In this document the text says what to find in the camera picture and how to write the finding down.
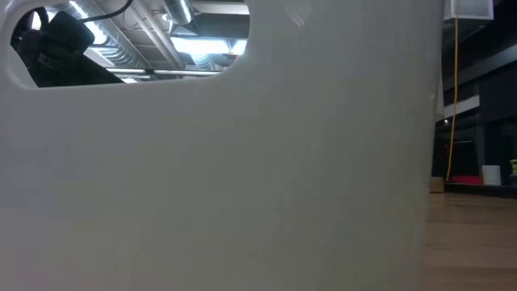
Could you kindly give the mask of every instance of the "white plastic container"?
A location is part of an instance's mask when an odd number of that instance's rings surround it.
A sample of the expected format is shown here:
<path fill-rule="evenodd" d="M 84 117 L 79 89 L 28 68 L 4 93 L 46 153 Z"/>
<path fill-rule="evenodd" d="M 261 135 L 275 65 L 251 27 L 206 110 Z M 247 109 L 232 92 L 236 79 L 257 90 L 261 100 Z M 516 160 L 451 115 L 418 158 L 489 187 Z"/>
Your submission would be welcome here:
<path fill-rule="evenodd" d="M 423 289 L 443 3 L 246 2 L 217 76 L 29 90 L 0 0 L 1 291 Z"/>
<path fill-rule="evenodd" d="M 501 167 L 484 165 L 481 167 L 483 173 L 483 184 L 484 185 L 496 185 L 501 186 Z"/>

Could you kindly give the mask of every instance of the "wooden floor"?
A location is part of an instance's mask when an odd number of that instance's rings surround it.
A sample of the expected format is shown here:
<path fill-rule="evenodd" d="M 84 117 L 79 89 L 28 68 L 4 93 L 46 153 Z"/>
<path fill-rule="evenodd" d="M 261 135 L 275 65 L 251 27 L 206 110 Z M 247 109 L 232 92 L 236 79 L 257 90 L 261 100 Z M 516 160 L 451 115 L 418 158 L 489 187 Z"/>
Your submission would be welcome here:
<path fill-rule="evenodd" d="M 517 200 L 431 194 L 426 291 L 517 290 Z"/>

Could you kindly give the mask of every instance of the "exposed pipe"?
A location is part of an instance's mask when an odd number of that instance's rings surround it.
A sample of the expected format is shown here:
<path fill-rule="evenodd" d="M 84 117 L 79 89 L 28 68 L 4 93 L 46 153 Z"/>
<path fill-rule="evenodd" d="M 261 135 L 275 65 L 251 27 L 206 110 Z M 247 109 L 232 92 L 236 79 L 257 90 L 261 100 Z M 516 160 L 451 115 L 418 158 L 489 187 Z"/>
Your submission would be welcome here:
<path fill-rule="evenodd" d="M 179 55 L 178 51 L 172 44 L 172 40 L 170 40 L 169 34 L 167 33 L 167 36 L 166 36 L 162 32 L 162 27 L 160 27 L 160 25 L 154 20 L 154 17 L 151 15 L 149 10 L 142 4 L 141 0 L 134 0 L 133 4 L 134 4 L 136 10 L 139 11 L 141 13 L 141 15 L 143 17 L 145 17 L 145 19 L 149 22 L 151 27 L 154 29 L 154 31 L 158 35 L 158 38 L 162 41 L 163 45 L 169 51 L 170 55 L 172 55 L 172 57 L 174 58 L 174 62 L 176 63 L 176 65 L 174 67 L 183 68 L 184 64 L 181 61 L 181 56 Z"/>
<path fill-rule="evenodd" d="M 189 0 L 162 0 L 165 11 L 174 25 L 184 25 L 194 19 L 194 8 Z"/>
<path fill-rule="evenodd" d="M 174 68 L 178 67 L 179 63 L 174 59 L 174 56 L 170 53 L 170 51 L 163 45 L 163 43 L 156 38 L 156 36 L 153 34 L 153 32 L 147 27 L 147 23 L 143 20 L 143 18 L 138 14 L 138 12 L 130 6 L 127 9 L 127 12 L 132 15 L 132 17 L 135 18 L 135 20 L 138 22 L 138 24 L 142 27 L 145 34 L 151 39 L 151 41 L 156 45 L 156 48 L 162 53 L 162 55 L 167 59 L 169 64 Z"/>
<path fill-rule="evenodd" d="M 135 69 L 118 69 L 118 68 L 107 68 L 108 71 L 113 74 L 129 76 L 130 78 L 139 78 L 138 76 L 149 76 L 149 75 L 170 75 L 170 76 L 194 76 L 194 77 L 207 77 L 219 74 L 220 71 L 203 71 L 203 70 L 135 70 Z"/>

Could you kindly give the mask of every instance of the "fluorescent light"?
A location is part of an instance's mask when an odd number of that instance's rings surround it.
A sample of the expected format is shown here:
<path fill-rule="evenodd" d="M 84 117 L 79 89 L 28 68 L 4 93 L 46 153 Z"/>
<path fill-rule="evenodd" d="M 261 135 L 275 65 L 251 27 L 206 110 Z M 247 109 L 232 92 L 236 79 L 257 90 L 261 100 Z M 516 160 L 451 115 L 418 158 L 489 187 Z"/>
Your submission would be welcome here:
<path fill-rule="evenodd" d="M 198 70 L 155 70 L 154 73 L 175 76 L 213 76 L 215 74 L 219 74 L 220 72 Z"/>
<path fill-rule="evenodd" d="M 132 78 L 132 79 L 142 79 L 142 80 L 150 80 L 151 76 L 149 75 L 133 75 L 133 74 L 115 74 L 115 76 L 120 79 Z"/>
<path fill-rule="evenodd" d="M 181 53 L 229 53 L 226 40 L 183 39 L 171 37 L 172 43 Z"/>
<path fill-rule="evenodd" d="M 134 78 L 123 78 L 121 79 L 122 81 L 124 81 L 125 83 L 127 84 L 132 84 L 132 83 L 136 83 L 138 82 L 137 80 L 135 80 Z"/>
<path fill-rule="evenodd" d="M 242 55 L 248 44 L 247 40 L 237 40 L 235 45 L 232 47 L 231 53 L 236 55 Z"/>
<path fill-rule="evenodd" d="M 145 70 L 141 69 L 112 69 L 107 68 L 106 70 L 112 72 L 113 74 L 144 74 Z"/>

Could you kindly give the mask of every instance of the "yellow cable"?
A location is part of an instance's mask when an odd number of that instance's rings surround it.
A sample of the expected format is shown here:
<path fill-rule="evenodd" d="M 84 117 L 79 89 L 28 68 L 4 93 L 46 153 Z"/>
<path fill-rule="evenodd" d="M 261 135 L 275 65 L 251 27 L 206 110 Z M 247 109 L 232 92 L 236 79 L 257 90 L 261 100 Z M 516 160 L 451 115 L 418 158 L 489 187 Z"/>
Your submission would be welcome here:
<path fill-rule="evenodd" d="M 456 18 L 455 18 L 455 47 L 454 47 L 454 112 L 452 113 L 452 127 L 451 127 L 451 144 L 449 145 L 449 165 L 447 168 L 447 181 L 451 176 L 451 162 L 452 162 L 452 147 L 454 146 L 454 129 L 456 127 L 456 105 L 458 103 L 458 10 L 460 8 L 460 0 L 456 0 Z"/>

